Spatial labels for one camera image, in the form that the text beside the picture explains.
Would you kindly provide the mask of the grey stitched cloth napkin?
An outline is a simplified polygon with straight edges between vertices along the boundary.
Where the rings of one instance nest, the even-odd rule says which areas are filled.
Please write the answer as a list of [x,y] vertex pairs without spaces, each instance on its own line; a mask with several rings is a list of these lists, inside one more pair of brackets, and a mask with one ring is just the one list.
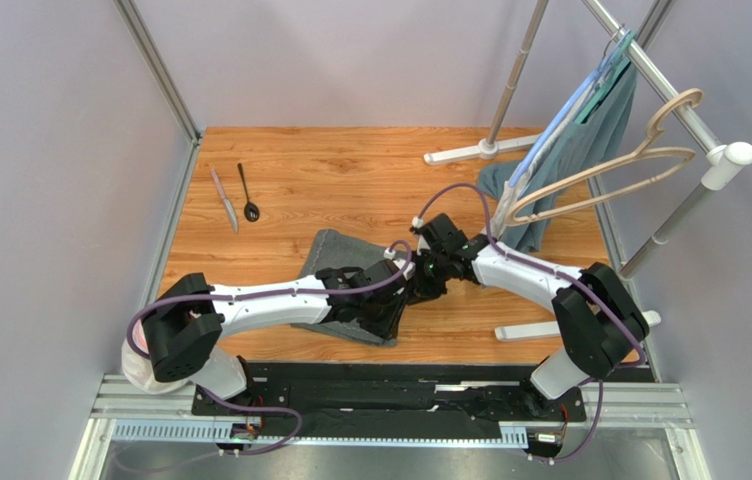
[[[299,277],[315,274],[325,268],[366,268],[383,260],[385,248],[344,235],[334,229],[320,230],[299,272]],[[398,343],[398,324],[372,333],[358,320],[321,324],[293,324],[294,328],[378,347],[395,347]]]

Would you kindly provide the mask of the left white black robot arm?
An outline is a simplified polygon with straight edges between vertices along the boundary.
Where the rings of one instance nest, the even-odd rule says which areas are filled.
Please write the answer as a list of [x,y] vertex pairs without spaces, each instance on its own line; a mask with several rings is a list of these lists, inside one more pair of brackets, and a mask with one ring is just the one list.
[[288,324],[391,327],[414,270],[410,260],[385,259],[249,287],[210,285],[203,274],[189,274],[131,320],[124,370],[149,393],[189,381],[232,398],[246,390],[247,374],[242,361],[218,348],[220,340]]

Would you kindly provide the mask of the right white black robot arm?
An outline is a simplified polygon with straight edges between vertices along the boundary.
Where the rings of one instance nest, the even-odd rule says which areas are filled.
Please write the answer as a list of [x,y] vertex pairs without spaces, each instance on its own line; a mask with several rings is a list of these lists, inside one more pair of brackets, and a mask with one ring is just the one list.
[[467,238],[449,217],[412,221],[418,237],[414,279],[422,298],[437,298],[450,280],[499,288],[552,312],[554,322],[497,329],[502,341],[559,335],[563,346],[529,377],[540,401],[560,398],[590,378],[604,379],[660,322],[642,311],[609,266],[586,269],[521,254],[485,234]]

